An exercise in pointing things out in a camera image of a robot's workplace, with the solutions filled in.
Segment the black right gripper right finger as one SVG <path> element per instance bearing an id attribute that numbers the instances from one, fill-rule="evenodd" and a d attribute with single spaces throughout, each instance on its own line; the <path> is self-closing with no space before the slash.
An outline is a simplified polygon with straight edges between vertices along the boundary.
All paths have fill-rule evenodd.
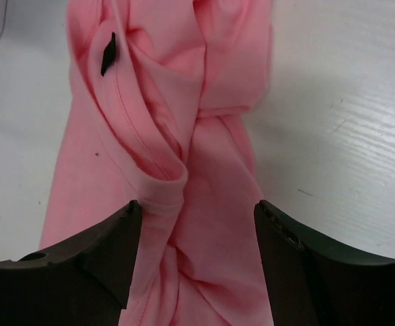
<path id="1" fill-rule="evenodd" d="M 254 218 L 274 325 L 395 325 L 395 259 L 343 244 L 266 200 Z"/>

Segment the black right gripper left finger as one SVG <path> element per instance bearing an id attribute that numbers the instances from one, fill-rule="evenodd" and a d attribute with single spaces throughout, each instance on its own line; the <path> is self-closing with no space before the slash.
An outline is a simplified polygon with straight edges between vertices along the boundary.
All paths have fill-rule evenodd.
<path id="1" fill-rule="evenodd" d="M 0 261 L 0 325 L 118 325 L 142 220 L 132 200 L 72 237 L 18 261 Z"/>

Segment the pink t-shirt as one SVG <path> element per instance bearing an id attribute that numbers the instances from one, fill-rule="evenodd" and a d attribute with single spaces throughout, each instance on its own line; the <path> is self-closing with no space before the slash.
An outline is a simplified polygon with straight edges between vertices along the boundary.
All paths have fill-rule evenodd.
<path id="1" fill-rule="evenodd" d="M 71 110 L 48 247 L 131 200 L 143 225 L 121 325 L 271 325 L 242 114 L 264 95 L 271 1 L 70 1 Z"/>

